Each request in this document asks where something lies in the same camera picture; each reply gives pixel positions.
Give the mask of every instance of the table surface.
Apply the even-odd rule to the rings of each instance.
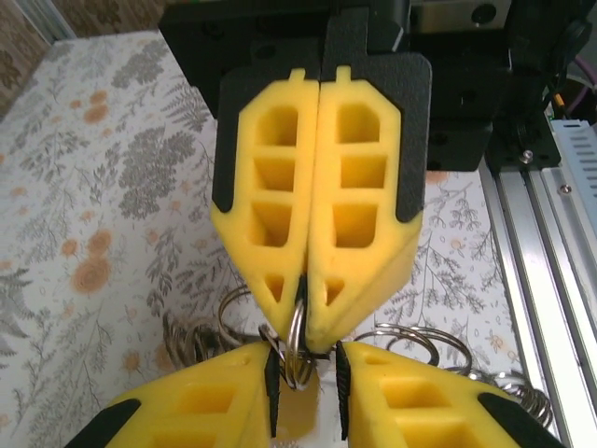
[[[0,446],[64,446],[115,396],[174,370],[165,312],[213,320],[240,284],[209,220],[215,126],[159,33],[57,43],[28,82],[0,124]],[[433,326],[476,366],[519,369],[479,174],[426,186],[411,282],[349,339],[374,322]],[[250,298],[230,310],[238,329],[263,321]],[[312,432],[274,445],[345,446],[320,373]]]

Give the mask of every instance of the floral tablecloth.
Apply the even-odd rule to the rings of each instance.
[[[64,446],[174,370],[165,312],[212,317],[242,282],[209,220],[215,126],[159,33],[57,43],[30,79],[0,124],[0,446]],[[255,331],[253,302],[235,306]],[[478,174],[428,174],[411,282],[355,334],[374,321],[445,329],[477,366],[520,367]],[[320,383],[311,433],[274,444],[345,446],[333,374]]]

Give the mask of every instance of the printed flower pattern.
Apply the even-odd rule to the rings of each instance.
[[[0,135],[0,446],[62,448],[115,396],[174,371],[164,315],[199,319],[223,349],[214,316],[243,280],[209,220],[215,122],[148,32],[55,45]],[[347,339],[426,325],[464,341],[478,367],[519,368],[479,175],[428,173],[423,222],[409,283]],[[227,322],[257,333],[263,314],[246,298]],[[439,349],[444,365],[462,362]],[[275,446],[346,446],[333,377],[322,372],[316,431]]]

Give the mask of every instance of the bolt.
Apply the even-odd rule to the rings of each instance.
[[[525,165],[528,165],[532,161],[533,161],[533,151],[531,151],[529,149],[525,149],[524,151],[522,151],[521,162],[524,163]]]

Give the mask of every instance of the yellow foam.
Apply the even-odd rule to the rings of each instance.
[[[400,126],[400,110],[349,67],[321,86],[294,70],[241,112],[233,206],[213,205],[212,221],[283,339],[305,271],[317,353],[409,279],[422,214],[396,219]]]
[[[319,83],[304,70],[270,84],[239,116],[234,203],[212,221],[271,325],[283,337],[303,272]]]
[[[477,401],[501,390],[364,343],[346,343],[351,448],[518,448]]]
[[[270,446],[267,343],[242,348],[142,385],[115,399],[141,407],[108,448]]]

